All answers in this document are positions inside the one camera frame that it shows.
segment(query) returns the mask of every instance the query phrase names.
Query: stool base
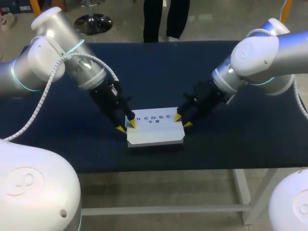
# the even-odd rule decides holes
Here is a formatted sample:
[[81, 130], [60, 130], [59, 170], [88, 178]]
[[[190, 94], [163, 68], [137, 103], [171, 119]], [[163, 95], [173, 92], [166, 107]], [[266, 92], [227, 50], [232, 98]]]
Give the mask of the stool base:
[[75, 21], [74, 28], [83, 35], [99, 35], [112, 28], [112, 20], [100, 13], [95, 13], [93, 16], [87, 14]]

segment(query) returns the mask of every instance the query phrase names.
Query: screw hole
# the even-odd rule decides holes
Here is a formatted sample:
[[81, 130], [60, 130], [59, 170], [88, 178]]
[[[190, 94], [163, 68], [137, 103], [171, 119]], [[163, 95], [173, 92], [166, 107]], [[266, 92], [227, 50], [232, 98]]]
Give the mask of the screw hole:
[[66, 218], [67, 217], [67, 211], [65, 209], [61, 209], [60, 216], [63, 217], [63, 218]]

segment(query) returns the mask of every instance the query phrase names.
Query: dark blue tablecloth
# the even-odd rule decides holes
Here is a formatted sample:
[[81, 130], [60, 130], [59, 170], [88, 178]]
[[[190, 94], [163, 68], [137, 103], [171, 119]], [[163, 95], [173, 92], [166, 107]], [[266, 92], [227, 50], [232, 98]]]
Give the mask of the dark blue tablecloth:
[[[115, 71], [132, 109], [174, 107], [209, 78], [236, 41], [89, 44]], [[0, 100], [0, 136], [20, 129], [41, 93]], [[308, 166], [308, 121], [293, 89], [270, 97], [248, 86], [185, 137], [184, 148], [128, 150], [88, 92], [64, 76], [51, 86], [33, 125], [14, 142], [54, 151], [77, 172]]]

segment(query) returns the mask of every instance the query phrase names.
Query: floor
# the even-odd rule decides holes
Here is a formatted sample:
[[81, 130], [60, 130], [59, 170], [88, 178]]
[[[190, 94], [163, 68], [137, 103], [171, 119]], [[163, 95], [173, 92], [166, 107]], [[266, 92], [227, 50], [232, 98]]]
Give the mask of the floor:
[[[181, 40], [242, 39], [246, 33], [271, 17], [279, 18], [284, 0], [191, 0], [186, 29]], [[286, 23], [291, 31], [307, 30], [308, 2], [294, 0]], [[67, 0], [68, 18], [73, 22], [87, 13], [78, 1]], [[109, 15], [113, 28], [106, 34], [84, 36], [87, 42], [142, 42], [142, 0], [106, 0], [95, 11]], [[166, 30], [164, 8], [161, 38]], [[33, 14], [20, 14], [17, 24], [4, 34], [8, 61], [16, 57], [33, 38], [30, 24]], [[297, 77], [300, 94], [308, 105], [308, 79]], [[280, 169], [281, 176], [297, 171]], [[246, 170], [251, 193], [258, 187], [266, 170]], [[238, 203], [230, 170], [131, 172], [79, 175], [82, 206], [149, 206]], [[84, 231], [270, 231], [264, 211], [254, 226], [243, 226], [240, 213], [167, 214], [84, 217]]]

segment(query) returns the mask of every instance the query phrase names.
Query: black pants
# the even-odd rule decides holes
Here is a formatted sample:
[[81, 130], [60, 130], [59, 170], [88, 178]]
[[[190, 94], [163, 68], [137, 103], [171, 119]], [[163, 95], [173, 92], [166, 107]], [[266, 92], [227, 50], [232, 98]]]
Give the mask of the black pants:
[[[179, 39], [186, 26], [190, 0], [171, 0], [167, 19], [167, 36]], [[158, 42], [163, 0], [144, 0], [144, 42]]]

